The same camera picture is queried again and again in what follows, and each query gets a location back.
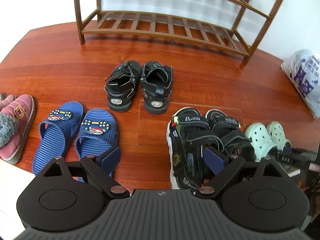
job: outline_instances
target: white wall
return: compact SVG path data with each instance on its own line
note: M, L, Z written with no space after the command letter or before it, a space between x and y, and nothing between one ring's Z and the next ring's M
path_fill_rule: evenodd
M274 0L252 0L268 13ZM83 19L95 0L80 0ZM320 0L284 0L259 49L279 58L310 48L320 52ZM190 17L230 28L239 6L224 0L102 0L103 9L136 10ZM0 0L0 61L30 29L75 21L73 0ZM263 18L247 11L239 32L251 43Z

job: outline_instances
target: triangular cutout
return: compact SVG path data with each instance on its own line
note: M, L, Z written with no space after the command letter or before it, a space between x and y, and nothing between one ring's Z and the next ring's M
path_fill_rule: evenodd
M60 164L53 163L51 167L44 174L44 177L55 177L55 176L61 176L61 175L62 175L62 172L60 169Z
M263 176L282 177L281 173L271 163L265 166Z

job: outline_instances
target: white tile floor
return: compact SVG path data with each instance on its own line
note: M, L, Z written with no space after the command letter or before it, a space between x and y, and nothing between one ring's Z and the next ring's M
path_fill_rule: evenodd
M32 173L0 160L0 236L3 240L12 240L24 230L16 203L34 177Z

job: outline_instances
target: pink boot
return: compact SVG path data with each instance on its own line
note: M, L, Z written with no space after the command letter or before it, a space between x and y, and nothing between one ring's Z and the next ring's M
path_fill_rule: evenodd
M19 96L0 111L0 156L6 162L20 160L35 112L30 95Z
M6 107L8 104L12 103L16 97L14 95L8 95L6 99L0 101L0 111L2 108Z

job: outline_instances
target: black shoe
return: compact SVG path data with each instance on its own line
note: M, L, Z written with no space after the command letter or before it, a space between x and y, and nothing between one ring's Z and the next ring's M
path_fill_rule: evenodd
M172 67L149 61L142 69L141 85L144 108L151 114L163 114L171 98Z
M116 112L126 112L130 109L140 76L141 66L133 60L121 63L114 69L104 86L110 109Z
M203 160L203 147L219 144L220 139L212 134L207 119L198 110L184 107L168 123L167 143L172 189L197 190L205 183L208 173Z
M208 120L210 130L222 142L222 148L217 148L217 150L228 157L230 155L239 155L247 162L255 161L254 148L250 143L251 140L239 130L241 126L237 119L227 116L218 109L209 110L205 114L205 117Z

